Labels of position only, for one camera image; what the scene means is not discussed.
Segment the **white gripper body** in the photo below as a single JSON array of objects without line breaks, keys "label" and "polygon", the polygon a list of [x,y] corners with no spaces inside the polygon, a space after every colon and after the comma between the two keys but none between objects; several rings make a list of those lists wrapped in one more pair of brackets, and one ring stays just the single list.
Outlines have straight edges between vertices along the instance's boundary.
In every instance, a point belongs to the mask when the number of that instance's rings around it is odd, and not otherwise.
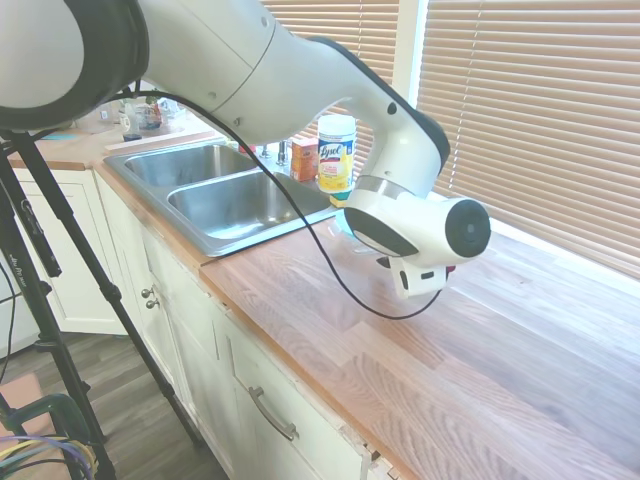
[{"label": "white gripper body", "polygon": [[417,267],[401,258],[391,259],[391,274],[396,293],[402,299],[436,293],[448,279],[444,266]]}]

